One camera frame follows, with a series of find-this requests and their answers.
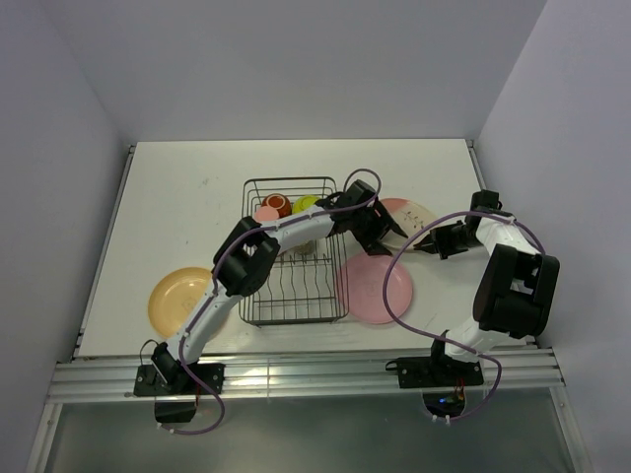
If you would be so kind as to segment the pink cream floral plate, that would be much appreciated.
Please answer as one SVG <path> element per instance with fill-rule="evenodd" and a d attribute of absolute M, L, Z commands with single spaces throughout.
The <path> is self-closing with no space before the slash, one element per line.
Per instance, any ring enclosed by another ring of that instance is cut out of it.
<path fill-rule="evenodd" d="M 409 237 L 438 219 L 438 216 L 426 207 L 404 198 L 384 198 L 381 203 L 393 220 L 406 233 L 406 237 L 388 232 L 382 244 L 392 251 L 399 251 Z"/>

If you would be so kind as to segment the pink plastic plate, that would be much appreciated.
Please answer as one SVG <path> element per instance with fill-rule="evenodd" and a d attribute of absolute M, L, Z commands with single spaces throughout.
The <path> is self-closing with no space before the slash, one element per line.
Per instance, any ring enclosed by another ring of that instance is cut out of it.
<path fill-rule="evenodd" d="M 369 256 L 358 253 L 350 257 L 338 270 L 336 297 L 343 308 L 364 323 L 382 325 L 393 322 L 383 299 L 383 285 L 392 261 L 391 256 Z M 401 318 L 413 299 L 410 274 L 396 263 L 387 283 L 387 300 L 395 318 Z"/>

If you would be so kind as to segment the small speckled ceramic cup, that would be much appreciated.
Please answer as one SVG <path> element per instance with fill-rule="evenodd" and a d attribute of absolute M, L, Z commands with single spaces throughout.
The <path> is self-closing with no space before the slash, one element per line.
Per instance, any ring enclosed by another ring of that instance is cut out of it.
<path fill-rule="evenodd" d="M 309 255 L 315 251 L 316 243 L 313 240 L 307 241 L 303 244 L 294 247 L 294 251 L 300 255 Z"/>

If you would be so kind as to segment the yellow-green bowl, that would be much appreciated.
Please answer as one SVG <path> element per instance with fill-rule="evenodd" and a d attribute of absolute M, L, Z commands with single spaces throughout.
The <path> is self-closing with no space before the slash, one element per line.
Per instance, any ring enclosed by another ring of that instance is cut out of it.
<path fill-rule="evenodd" d="M 292 213 L 299 214 L 304 212 L 312 207 L 318 200 L 319 197 L 316 195 L 304 195 L 299 197 L 292 205 Z"/>

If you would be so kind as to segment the dark red teacup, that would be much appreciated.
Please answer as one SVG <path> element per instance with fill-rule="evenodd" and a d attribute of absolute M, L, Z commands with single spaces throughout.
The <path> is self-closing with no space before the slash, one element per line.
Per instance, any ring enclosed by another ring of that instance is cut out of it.
<path fill-rule="evenodd" d="M 262 205 L 274 209 L 280 218 L 285 218 L 292 214 L 292 203 L 290 199 L 281 193 L 268 194 L 263 199 Z"/>

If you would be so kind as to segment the pink plastic cup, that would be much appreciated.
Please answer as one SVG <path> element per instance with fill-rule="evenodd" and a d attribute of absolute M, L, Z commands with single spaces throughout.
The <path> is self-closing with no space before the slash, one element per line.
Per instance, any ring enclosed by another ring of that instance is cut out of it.
<path fill-rule="evenodd" d="M 278 220 L 280 215 L 277 209 L 263 205 L 256 210 L 253 214 L 253 218 L 259 223 L 265 223 Z"/>

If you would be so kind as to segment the orange plastic plate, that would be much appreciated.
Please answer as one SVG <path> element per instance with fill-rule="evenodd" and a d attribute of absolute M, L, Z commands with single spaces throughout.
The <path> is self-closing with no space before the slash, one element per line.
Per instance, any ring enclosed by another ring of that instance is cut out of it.
<path fill-rule="evenodd" d="M 165 276 L 148 300 L 148 317 L 163 338 L 175 335 L 204 296 L 211 281 L 210 270 L 201 267 L 177 269 Z"/>

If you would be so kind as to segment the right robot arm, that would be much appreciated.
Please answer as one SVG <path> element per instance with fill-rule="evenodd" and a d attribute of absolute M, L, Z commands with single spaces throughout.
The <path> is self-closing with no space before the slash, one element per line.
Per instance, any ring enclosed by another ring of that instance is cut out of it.
<path fill-rule="evenodd" d="M 432 229 L 414 244 L 443 260 L 477 246 L 489 254 L 471 318 L 433 343 L 427 373 L 439 384 L 451 382 L 461 366 L 476 363 L 480 354 L 510 338 L 540 335 L 560 270 L 559 260 L 530 243 L 514 216 L 502 210 L 497 192 L 473 193 L 470 211 L 464 220 Z"/>

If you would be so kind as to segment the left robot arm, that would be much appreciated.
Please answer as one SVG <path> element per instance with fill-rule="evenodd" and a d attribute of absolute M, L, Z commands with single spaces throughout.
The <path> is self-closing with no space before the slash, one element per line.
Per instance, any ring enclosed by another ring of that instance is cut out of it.
<path fill-rule="evenodd" d="M 379 201 L 378 190 L 361 179 L 350 187 L 320 198 L 306 210 L 266 224 L 241 218 L 213 258 L 206 293 L 180 329 L 155 348 L 151 365 L 157 383 L 168 393 L 185 391 L 192 381 L 191 366 L 232 308 L 255 294 L 268 279 L 277 256 L 310 240 L 346 232 L 370 256 L 388 255 L 381 244 L 393 232 L 406 232 Z"/>

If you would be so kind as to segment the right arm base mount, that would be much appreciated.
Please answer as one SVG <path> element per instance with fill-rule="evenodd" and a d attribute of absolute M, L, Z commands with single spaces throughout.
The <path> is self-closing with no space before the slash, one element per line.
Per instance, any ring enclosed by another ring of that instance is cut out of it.
<path fill-rule="evenodd" d="M 479 363 L 439 356 L 401 357 L 386 363 L 401 389 L 420 389 L 424 409 L 433 423 L 450 426 L 464 413 L 465 389 L 484 383 Z"/>

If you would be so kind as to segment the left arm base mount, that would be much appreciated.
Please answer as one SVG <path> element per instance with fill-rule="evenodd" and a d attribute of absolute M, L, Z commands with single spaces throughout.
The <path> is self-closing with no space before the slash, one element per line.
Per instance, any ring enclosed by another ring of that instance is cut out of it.
<path fill-rule="evenodd" d="M 160 429 L 172 435 L 197 436 L 216 430 L 224 420 L 226 406 L 220 397 L 225 379 L 224 364 L 193 364 L 190 375 L 182 371 L 174 384 L 167 384 L 153 365 L 138 368 L 133 387 L 136 398 L 154 399 L 154 417 Z M 186 430 L 181 425 L 189 423 L 199 406 L 202 394 L 215 398 L 219 417 L 210 426 L 199 430 Z"/>

